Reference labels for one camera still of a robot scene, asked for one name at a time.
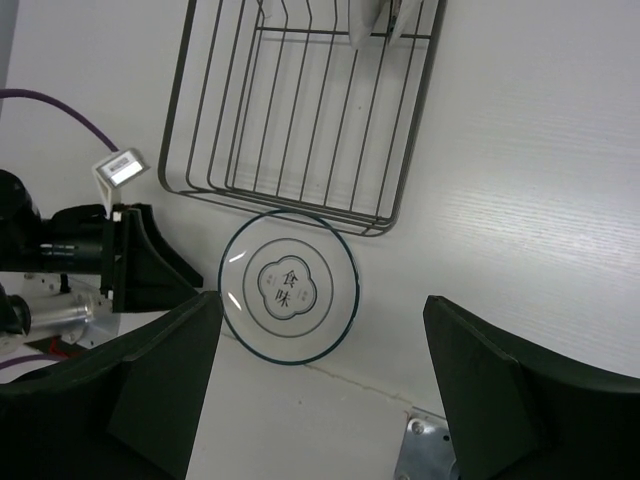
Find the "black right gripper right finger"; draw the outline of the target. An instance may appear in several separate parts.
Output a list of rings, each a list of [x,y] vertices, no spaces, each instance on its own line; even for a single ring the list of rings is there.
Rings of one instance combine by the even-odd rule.
[[[423,321],[463,479],[636,479],[639,381],[500,329],[443,296]]]

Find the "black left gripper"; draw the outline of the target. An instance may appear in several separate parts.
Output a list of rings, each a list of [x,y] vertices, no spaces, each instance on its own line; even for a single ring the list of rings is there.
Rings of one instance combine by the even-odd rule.
[[[202,275],[162,236],[151,205],[115,205],[102,224],[100,273],[100,292],[114,313],[171,310],[203,284]]]

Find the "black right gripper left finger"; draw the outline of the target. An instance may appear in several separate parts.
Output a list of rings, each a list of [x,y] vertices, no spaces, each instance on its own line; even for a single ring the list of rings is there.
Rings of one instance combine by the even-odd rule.
[[[207,291],[1,387],[4,479],[183,479],[222,324]]]

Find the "white plate thin green rim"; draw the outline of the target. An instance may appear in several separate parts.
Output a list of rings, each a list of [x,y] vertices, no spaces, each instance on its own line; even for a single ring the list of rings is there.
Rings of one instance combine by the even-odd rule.
[[[218,290],[233,336],[256,357],[284,366],[333,352],[361,300],[345,238],[322,218],[282,209],[234,233],[220,260]]]

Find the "orange sunburst plate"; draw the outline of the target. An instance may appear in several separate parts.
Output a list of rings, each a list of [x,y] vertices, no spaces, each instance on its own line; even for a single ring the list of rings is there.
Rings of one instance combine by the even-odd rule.
[[[349,0],[348,35],[351,47],[360,50],[365,45],[384,13],[387,14],[385,34],[389,37],[394,30],[396,6],[396,1]]]

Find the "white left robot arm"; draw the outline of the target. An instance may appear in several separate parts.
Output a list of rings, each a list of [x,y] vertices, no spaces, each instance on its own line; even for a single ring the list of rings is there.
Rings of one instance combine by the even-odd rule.
[[[163,238],[147,204],[80,205],[41,217],[23,182],[1,173],[1,269],[25,291],[1,294],[1,349],[58,338],[84,349],[120,316],[171,310],[204,280]]]

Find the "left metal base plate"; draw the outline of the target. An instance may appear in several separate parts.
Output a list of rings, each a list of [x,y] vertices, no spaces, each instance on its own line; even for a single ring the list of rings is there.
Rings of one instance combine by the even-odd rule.
[[[31,326],[24,343],[58,337],[63,343],[93,349],[117,337],[120,315],[98,287],[59,274],[25,273],[20,296]]]

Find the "metal base plate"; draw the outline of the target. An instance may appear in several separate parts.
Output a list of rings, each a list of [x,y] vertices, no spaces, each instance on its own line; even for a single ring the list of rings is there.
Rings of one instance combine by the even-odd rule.
[[[418,407],[409,410],[393,478],[457,480],[461,478],[450,432],[443,417]]]
[[[117,337],[120,315],[98,287],[59,274],[25,273],[20,296],[31,326],[24,343],[58,337],[63,343],[93,349]]]

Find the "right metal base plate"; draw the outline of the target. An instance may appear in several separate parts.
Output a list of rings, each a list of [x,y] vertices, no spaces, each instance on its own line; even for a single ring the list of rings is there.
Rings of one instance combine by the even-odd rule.
[[[418,407],[409,410],[393,478],[457,480],[461,478],[450,432],[443,417]]]

